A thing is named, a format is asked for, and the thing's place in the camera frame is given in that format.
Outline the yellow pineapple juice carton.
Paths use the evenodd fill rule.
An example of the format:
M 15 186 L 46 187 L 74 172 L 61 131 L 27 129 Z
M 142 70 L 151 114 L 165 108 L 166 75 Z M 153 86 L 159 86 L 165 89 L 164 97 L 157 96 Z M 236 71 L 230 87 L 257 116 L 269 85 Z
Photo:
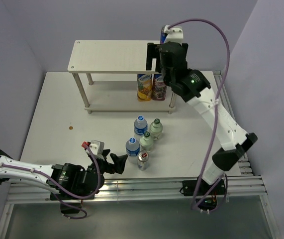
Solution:
M 137 74 L 137 99 L 150 101 L 152 98 L 152 74 Z

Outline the near green cap soda bottle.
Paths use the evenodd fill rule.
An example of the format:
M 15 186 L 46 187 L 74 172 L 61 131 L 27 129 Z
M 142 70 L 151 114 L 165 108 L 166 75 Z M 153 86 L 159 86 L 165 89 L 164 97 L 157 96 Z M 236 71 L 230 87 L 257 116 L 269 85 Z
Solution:
M 154 145 L 154 140 L 152 136 L 150 135 L 150 132 L 146 131 L 140 138 L 140 145 L 143 148 L 143 150 L 149 152 L 152 150 Z

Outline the aluminium rail frame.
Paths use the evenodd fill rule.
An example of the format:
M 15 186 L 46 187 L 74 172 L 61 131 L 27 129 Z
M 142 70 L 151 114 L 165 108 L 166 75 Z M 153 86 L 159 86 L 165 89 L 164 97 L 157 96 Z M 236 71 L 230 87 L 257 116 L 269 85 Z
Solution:
M 90 122 L 99 122 L 108 116 L 89 115 L 80 109 L 76 98 L 77 87 L 71 74 L 48 72 L 46 74 L 36 110 L 30 125 L 21 160 L 37 161 L 36 149 L 55 137 L 63 140 L 61 151 L 46 149 L 40 153 L 45 162 L 60 163 L 74 158 L 83 162 L 77 142 L 86 138 Z M 195 173 L 185 167 L 168 176 L 165 172 L 142 175 L 126 172 L 124 176 L 108 176 L 97 202 L 128 202 L 181 199 L 179 189 L 184 180 L 193 180 Z M 268 193 L 261 176 L 253 174 L 247 156 L 244 156 L 228 174 L 228 197 L 256 196 L 260 199 L 260 210 L 269 228 L 270 238 L 279 239 L 281 233 L 270 206 Z M 34 186 L 12 184 L 6 198 L 0 220 L 0 239 L 7 235 L 12 212 L 18 204 L 48 204 L 49 192 Z

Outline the dark red berry juice carton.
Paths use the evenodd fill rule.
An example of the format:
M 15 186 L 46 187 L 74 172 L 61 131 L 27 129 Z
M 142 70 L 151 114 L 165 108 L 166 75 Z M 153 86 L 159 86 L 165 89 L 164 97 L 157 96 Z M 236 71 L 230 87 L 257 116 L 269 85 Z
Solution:
M 167 86 L 164 83 L 163 76 L 161 74 L 154 74 L 152 85 L 152 99 L 155 101 L 165 100 L 166 90 Z

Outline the Red Bull can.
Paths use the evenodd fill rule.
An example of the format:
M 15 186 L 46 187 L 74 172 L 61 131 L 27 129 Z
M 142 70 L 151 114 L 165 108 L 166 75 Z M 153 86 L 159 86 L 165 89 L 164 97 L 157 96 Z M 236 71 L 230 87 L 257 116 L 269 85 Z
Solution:
M 140 170 L 145 170 L 148 167 L 149 154 L 147 151 L 140 151 L 137 158 L 137 165 Z
M 169 40 L 168 39 L 169 34 L 170 34 L 169 25 L 163 25 L 161 28 L 161 33 L 160 33 L 160 43 L 161 44 L 164 44 Z

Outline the green cap soda bottle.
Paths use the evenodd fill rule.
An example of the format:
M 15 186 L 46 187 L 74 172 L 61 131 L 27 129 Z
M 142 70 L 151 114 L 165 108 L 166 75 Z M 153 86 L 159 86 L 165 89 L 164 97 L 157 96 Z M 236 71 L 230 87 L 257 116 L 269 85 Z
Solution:
M 143 148 L 143 150 L 149 152 L 152 150 L 154 145 L 154 140 L 152 136 L 150 135 L 150 132 L 146 131 L 140 138 L 140 145 Z
M 160 119 L 154 119 L 154 121 L 150 124 L 149 132 L 154 141 L 160 138 L 163 132 L 163 125 Z

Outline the white two-tier shelf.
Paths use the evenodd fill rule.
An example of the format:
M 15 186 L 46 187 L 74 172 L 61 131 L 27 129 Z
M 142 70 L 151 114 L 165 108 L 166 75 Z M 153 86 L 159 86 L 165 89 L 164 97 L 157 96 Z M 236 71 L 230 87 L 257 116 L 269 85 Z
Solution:
M 76 40 L 68 64 L 83 100 L 93 112 L 168 112 L 175 110 L 176 95 L 167 91 L 164 101 L 141 102 L 137 75 L 147 71 L 147 40 Z

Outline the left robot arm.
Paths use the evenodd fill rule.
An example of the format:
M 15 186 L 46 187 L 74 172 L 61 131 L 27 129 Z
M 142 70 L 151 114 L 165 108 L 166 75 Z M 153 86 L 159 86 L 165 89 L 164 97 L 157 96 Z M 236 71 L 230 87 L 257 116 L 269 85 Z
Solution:
M 117 156 L 109 149 L 104 149 L 101 154 L 94 154 L 88 146 L 85 147 L 85 153 L 92 161 L 87 168 L 70 163 L 24 163 L 12 159 L 0 150 L 0 184 L 9 181 L 33 184 L 52 193 L 63 194 L 68 199 L 93 198 L 104 185 L 103 174 L 122 174 L 128 156 Z

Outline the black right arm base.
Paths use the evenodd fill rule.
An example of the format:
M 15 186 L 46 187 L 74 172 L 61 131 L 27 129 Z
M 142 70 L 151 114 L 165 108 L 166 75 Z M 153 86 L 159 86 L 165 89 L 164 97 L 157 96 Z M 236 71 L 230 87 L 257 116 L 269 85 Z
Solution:
M 208 185 L 201 180 L 194 202 L 194 205 L 196 205 L 199 210 L 207 212 L 215 210 L 218 206 L 218 195 L 223 195 L 223 199 L 220 202 L 225 202 L 228 192 L 228 179 L 218 179 L 215 184 L 215 186 Z M 182 181 L 180 193 L 185 197 L 193 196 L 196 185 L 197 180 L 184 180 Z

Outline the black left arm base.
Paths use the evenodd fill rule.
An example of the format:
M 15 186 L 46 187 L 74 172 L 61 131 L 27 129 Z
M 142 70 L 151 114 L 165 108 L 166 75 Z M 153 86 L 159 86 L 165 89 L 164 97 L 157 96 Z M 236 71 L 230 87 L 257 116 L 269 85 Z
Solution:
M 84 201 L 74 198 L 63 192 L 60 194 L 50 193 L 50 201 L 57 201 L 60 203 L 60 212 L 63 217 L 69 220 L 81 220 L 88 216 L 84 209 Z

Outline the far green cap soda bottle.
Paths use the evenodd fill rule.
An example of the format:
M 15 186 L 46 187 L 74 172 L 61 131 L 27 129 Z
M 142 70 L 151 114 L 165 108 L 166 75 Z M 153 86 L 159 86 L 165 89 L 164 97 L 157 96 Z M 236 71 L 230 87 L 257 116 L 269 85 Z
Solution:
M 154 121 L 150 124 L 149 132 L 154 141 L 160 138 L 163 132 L 163 125 L 160 119 L 154 119 Z

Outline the blue label water bottle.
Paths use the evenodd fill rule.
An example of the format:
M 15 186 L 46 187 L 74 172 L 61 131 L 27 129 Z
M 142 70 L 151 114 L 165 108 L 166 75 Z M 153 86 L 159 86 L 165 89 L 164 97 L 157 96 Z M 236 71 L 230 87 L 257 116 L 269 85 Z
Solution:
M 134 136 L 139 140 L 142 135 L 148 130 L 148 123 L 143 116 L 138 116 L 134 122 Z
M 125 145 L 126 154 L 128 155 L 128 161 L 132 164 L 137 164 L 138 154 L 140 152 L 140 144 L 139 141 L 131 137 Z

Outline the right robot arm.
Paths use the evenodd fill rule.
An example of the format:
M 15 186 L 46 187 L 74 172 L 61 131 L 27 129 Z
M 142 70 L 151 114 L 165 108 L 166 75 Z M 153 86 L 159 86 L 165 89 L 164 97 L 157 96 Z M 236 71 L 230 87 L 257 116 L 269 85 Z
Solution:
M 202 116 L 219 140 L 221 148 L 213 154 L 212 163 L 198 181 L 199 191 L 209 194 L 215 188 L 217 179 L 229 171 L 258 138 L 255 133 L 242 129 L 219 103 L 218 96 L 204 74 L 188 67 L 187 50 L 186 43 L 148 43 L 146 70 L 151 70 L 155 59 L 155 69 L 162 74 L 164 83 Z

